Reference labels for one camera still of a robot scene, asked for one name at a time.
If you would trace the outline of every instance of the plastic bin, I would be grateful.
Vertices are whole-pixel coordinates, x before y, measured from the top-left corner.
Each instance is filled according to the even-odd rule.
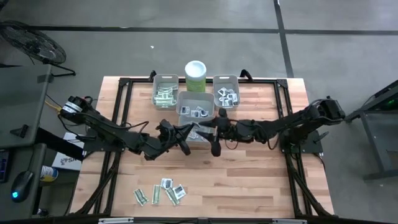
[[[205,111],[209,111],[208,117],[214,115],[214,95],[211,93],[198,93],[191,91],[181,91],[178,94],[176,112],[181,115],[181,107],[188,106],[190,111],[200,106]]]
[[[222,102],[219,100],[221,94],[218,93],[218,90],[221,88],[226,88],[227,90],[232,89],[235,91],[238,97],[238,102],[235,102],[233,106],[223,106]],[[225,108],[228,111],[236,110],[236,108],[241,103],[241,97],[239,94],[239,82],[236,75],[216,75],[213,77],[213,93],[214,93],[214,103],[216,105],[216,109]]]
[[[158,88],[161,87],[167,88],[171,86],[177,86],[177,89],[172,91],[173,99],[175,100],[176,104],[170,106],[156,105],[155,97]],[[155,106],[155,108],[157,110],[175,110],[175,108],[177,107],[177,97],[178,97],[178,75],[156,75],[154,78],[154,86],[152,90],[152,104]]]
[[[212,117],[193,118],[193,117],[188,117],[188,116],[185,116],[185,115],[181,115],[180,118],[178,119],[178,125],[181,126],[181,125],[185,125],[185,124],[191,124],[193,122],[194,123],[199,123],[201,121],[209,121],[211,119],[213,119],[213,118]],[[201,126],[201,127],[195,126],[195,127],[192,128],[192,131],[201,131],[201,132],[204,132],[204,133],[213,133],[214,134],[216,132],[216,129],[215,128],[204,127],[204,126]],[[187,144],[189,146],[206,146],[206,145],[210,145],[210,143],[206,139],[201,138],[201,136],[199,136],[199,135],[195,139],[188,137],[186,142],[187,142]]]

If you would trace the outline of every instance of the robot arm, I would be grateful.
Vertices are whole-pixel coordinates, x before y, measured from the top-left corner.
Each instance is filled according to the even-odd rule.
[[[316,100],[304,110],[275,121],[233,120],[227,117],[225,109],[220,109],[218,113],[219,116],[215,119],[199,123],[199,125],[217,128],[216,136],[198,132],[211,143],[211,153],[214,156],[221,154],[220,139],[244,143],[257,141],[265,144],[277,134],[288,131],[290,143],[299,144],[320,126],[339,124],[345,117],[338,102],[330,97]]]
[[[78,136],[76,138],[83,142],[100,141],[100,147],[105,147],[106,151],[128,149],[138,155],[144,152],[146,160],[154,160],[176,145],[180,145],[185,155],[191,153],[185,140],[195,124],[178,127],[163,119],[156,127],[156,130],[160,131],[160,135],[154,138],[147,133],[142,133],[148,124],[147,121],[130,127],[118,126],[96,111],[91,106],[91,102],[73,96],[69,97],[60,111],[60,117],[75,124],[89,126],[92,129],[89,131],[94,136]],[[139,132],[129,131],[129,129],[141,125],[142,128]]]

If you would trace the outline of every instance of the wooden table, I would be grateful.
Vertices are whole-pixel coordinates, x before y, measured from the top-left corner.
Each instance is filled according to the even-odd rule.
[[[118,80],[120,77],[104,77],[99,93],[97,110],[111,119]],[[293,111],[308,105],[304,81],[301,78],[288,79]],[[275,93],[272,85],[240,84],[241,104],[237,111],[229,112],[232,119],[275,120]],[[212,92],[212,85],[206,87]],[[162,118],[178,124],[175,111],[157,111],[151,104],[152,85],[136,83],[132,89],[132,100],[127,121],[137,124],[150,121],[144,132],[157,136],[155,130]],[[124,98],[119,112],[119,123]],[[282,100],[285,114],[285,102]],[[271,146],[276,138],[271,139]],[[224,143],[220,157],[213,157],[210,144],[207,147],[192,147],[192,153],[185,156],[179,148],[170,150],[155,161],[145,161],[143,156],[130,152],[122,154],[116,183],[112,216],[129,217],[230,217],[230,218],[292,218],[292,199],[285,158],[279,148],[271,151],[260,143],[239,144],[229,150]],[[96,152],[83,161],[73,198],[71,212],[81,208],[88,200],[100,179],[104,153]],[[307,184],[324,208],[333,213],[325,172],[319,159],[311,154],[303,155]],[[175,185],[182,184],[187,195],[180,205],[174,207],[164,190],[160,204],[150,202],[140,206],[133,191],[142,189],[151,201],[154,184],[160,184],[163,177],[173,178]],[[304,211],[302,193],[298,191],[300,208]]]

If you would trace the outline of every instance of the green cylindrical container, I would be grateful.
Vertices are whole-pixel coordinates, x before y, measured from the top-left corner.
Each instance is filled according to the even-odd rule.
[[[206,66],[200,61],[191,61],[185,66],[185,81],[188,91],[205,92]]]

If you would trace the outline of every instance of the gray floor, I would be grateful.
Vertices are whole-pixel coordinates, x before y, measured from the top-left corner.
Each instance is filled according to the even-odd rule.
[[[394,0],[280,0],[280,5],[288,29],[398,29]],[[272,0],[13,0],[0,19],[32,25],[277,28]],[[204,62],[209,75],[246,68],[255,77],[287,76],[277,34],[46,33],[67,52],[64,66],[78,72],[50,86],[49,95],[59,102],[70,95],[98,95],[105,75],[148,75],[151,70],[182,75],[190,60]],[[294,75],[305,79],[310,101],[330,95],[346,113],[397,79],[398,36],[288,35],[287,43]],[[0,63],[31,64],[4,41],[0,49]],[[65,132],[48,108],[41,125],[60,136]],[[398,179],[362,180],[377,171],[362,124],[326,130],[326,176],[335,213],[398,222]],[[48,189],[45,196],[68,195],[70,187]],[[67,199],[45,199],[42,206],[60,215]]]

